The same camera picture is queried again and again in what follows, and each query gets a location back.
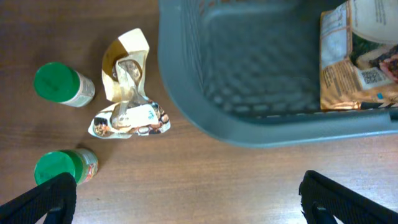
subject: spice jar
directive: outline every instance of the spice jar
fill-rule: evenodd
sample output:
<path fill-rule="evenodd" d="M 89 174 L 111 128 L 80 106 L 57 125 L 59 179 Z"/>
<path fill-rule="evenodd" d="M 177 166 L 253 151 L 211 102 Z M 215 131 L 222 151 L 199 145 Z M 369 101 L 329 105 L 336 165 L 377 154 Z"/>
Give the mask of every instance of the spice jar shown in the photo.
<path fill-rule="evenodd" d="M 34 177 L 40 185 L 63 172 L 70 173 L 77 184 L 85 183 L 98 171 L 97 157 L 87 149 L 53 151 L 36 163 Z"/>
<path fill-rule="evenodd" d="M 34 79 L 36 93 L 52 102 L 81 107 L 94 97 L 94 83 L 74 69 L 59 63 L 43 65 Z"/>

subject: gray plastic basket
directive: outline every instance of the gray plastic basket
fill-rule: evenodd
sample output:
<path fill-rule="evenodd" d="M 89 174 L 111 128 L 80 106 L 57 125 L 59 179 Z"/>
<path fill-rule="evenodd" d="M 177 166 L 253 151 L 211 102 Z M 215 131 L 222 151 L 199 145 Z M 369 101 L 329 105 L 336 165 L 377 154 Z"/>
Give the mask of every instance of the gray plastic basket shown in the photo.
<path fill-rule="evenodd" d="M 396 109 L 319 108 L 319 23 L 344 0 L 159 0 L 159 67 L 209 135 L 270 147 L 398 133 Z"/>

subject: food package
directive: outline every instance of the food package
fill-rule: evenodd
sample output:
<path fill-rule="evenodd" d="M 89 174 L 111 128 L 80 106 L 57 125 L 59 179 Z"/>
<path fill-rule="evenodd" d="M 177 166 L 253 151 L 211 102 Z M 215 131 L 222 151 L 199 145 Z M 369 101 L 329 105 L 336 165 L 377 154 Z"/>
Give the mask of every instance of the food package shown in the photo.
<path fill-rule="evenodd" d="M 102 139 L 126 139 L 170 129 L 169 117 L 144 91 L 148 43 L 140 29 L 131 30 L 107 49 L 102 63 L 106 98 L 115 104 L 101 110 L 88 132 Z"/>
<path fill-rule="evenodd" d="M 397 11 L 397 0 L 349 0 L 322 13 L 321 109 L 397 106 Z"/>

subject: crumpled wrapper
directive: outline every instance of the crumpled wrapper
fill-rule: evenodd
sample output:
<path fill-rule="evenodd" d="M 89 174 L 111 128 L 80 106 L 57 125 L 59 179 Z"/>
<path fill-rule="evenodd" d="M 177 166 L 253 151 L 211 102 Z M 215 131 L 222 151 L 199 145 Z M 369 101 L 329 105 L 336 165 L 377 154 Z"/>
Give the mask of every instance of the crumpled wrapper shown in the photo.
<path fill-rule="evenodd" d="M 169 117 L 158 103 L 146 97 L 145 63 L 149 45 L 140 29 L 115 40 L 102 62 L 106 99 L 115 104 L 101 110 L 88 132 L 102 139 L 126 139 L 133 134 L 146 136 L 170 129 Z"/>

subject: wooden table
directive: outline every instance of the wooden table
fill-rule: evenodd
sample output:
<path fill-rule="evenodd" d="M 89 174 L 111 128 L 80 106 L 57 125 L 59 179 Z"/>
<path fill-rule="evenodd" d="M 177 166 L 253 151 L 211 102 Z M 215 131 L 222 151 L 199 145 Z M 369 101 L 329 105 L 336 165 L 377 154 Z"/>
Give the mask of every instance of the wooden table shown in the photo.
<path fill-rule="evenodd" d="M 82 144 L 100 169 L 78 187 L 74 223 L 305 223 L 298 187 L 309 169 L 398 211 L 397 136 L 254 151 L 214 140 L 185 120 L 159 76 L 155 0 L 3 0 L 0 13 L 0 204 L 35 187 L 43 154 Z M 172 129 L 102 141 L 87 133 L 95 113 L 111 104 L 101 58 L 136 27 L 151 47 L 146 92 L 168 112 Z M 51 61 L 91 78 L 93 102 L 71 108 L 39 98 L 34 74 Z"/>

